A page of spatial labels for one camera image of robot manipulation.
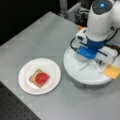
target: yellow object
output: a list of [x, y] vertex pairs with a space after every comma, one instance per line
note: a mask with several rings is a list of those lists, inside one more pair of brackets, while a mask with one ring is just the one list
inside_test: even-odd
[[79, 30], [81, 30], [81, 29], [83, 29], [83, 27], [82, 27], [82, 26], [80, 26], [80, 25], [78, 25], [78, 29], [79, 29]]
[[120, 74], [120, 68], [113, 65], [108, 65], [103, 73], [108, 77], [116, 79]]

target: plate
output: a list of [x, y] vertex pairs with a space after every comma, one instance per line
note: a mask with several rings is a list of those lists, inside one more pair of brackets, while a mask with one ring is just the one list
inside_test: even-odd
[[82, 60], [82, 58], [79, 61], [76, 61], [76, 58], [74, 57], [75, 54], [76, 53], [69, 47], [64, 55], [64, 68], [68, 75], [74, 80], [86, 85], [103, 85], [112, 80], [102, 72], [98, 72], [93, 62], [87, 64], [84, 69], [80, 70], [79, 65], [82, 66], [83, 61], [85, 60]]
[[[41, 69], [50, 76], [49, 80], [41, 88], [29, 81], [30, 76], [33, 75], [37, 69]], [[46, 58], [38, 58], [23, 66], [19, 72], [18, 82], [25, 92], [40, 95], [53, 90], [58, 85], [60, 78], [60, 68], [54, 61]]]

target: metal table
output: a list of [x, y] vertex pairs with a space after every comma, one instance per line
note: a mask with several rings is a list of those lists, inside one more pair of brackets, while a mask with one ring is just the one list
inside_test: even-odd
[[[78, 89], [66, 77], [63, 55], [77, 26], [51, 12], [0, 47], [0, 80], [42, 120], [119, 120], [120, 80], [105, 88]], [[18, 84], [20, 69], [40, 57], [54, 60], [62, 78], [51, 92], [34, 96]]]

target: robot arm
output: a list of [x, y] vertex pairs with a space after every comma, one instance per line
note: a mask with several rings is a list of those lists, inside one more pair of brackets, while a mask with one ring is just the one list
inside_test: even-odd
[[112, 25], [120, 27], [120, 3], [113, 0], [96, 0], [90, 9], [87, 28], [79, 31], [80, 41], [76, 52], [87, 59], [99, 59], [112, 64], [117, 51], [106, 46]]

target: black cable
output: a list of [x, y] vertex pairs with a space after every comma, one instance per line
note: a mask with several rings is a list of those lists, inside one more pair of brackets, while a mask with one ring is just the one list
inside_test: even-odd
[[112, 39], [115, 37], [115, 35], [117, 34], [117, 32], [118, 32], [118, 28], [116, 29], [116, 31], [115, 31], [115, 33], [113, 34], [113, 36], [107, 40], [107, 42], [109, 42], [110, 40], [112, 40]]
[[76, 52], [78, 48], [72, 46], [72, 43], [73, 43], [74, 40], [75, 40], [75, 38], [73, 38], [73, 39], [71, 40], [71, 42], [70, 42], [70, 47]]

